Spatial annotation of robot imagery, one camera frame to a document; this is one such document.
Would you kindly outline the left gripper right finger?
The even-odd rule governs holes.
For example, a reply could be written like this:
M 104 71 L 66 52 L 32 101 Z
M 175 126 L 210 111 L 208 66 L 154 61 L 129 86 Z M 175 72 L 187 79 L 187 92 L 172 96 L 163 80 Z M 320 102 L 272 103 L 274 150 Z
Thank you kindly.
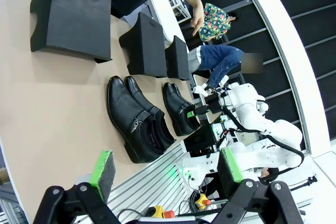
M 263 223 L 302 223 L 288 185 L 273 181 L 265 186 L 245 179 L 230 148 L 219 151 L 217 171 L 227 202 L 214 223 L 241 223 L 247 212 L 258 213 Z

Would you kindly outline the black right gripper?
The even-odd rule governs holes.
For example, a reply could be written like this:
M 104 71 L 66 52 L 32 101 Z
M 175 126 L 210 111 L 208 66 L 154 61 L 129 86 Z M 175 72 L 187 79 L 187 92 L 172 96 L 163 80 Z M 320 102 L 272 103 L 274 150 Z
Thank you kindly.
M 218 93 L 212 93 L 204 98 L 207 105 L 199 106 L 194 109 L 194 111 L 187 112 L 187 118 L 196 117 L 197 114 L 206 114 L 211 111 L 213 114 L 220 113 L 223 111 L 223 96 Z

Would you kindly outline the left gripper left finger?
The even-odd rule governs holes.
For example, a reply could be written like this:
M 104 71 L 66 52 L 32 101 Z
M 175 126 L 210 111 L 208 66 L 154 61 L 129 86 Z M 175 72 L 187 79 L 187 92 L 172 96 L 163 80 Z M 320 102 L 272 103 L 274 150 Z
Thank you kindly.
M 87 182 L 46 189 L 33 223 L 74 223 L 83 215 L 92 223 L 119 223 L 107 206 L 115 171 L 112 151 L 102 151 Z

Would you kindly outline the person's left hand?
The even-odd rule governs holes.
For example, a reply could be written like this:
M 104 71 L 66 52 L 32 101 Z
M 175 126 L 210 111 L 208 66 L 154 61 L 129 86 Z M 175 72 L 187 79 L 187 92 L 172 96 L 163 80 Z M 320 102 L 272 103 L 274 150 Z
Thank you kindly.
M 193 18 L 191 20 L 191 27 L 193 28 L 192 36 L 195 36 L 204 23 L 204 10 L 202 7 L 193 9 Z

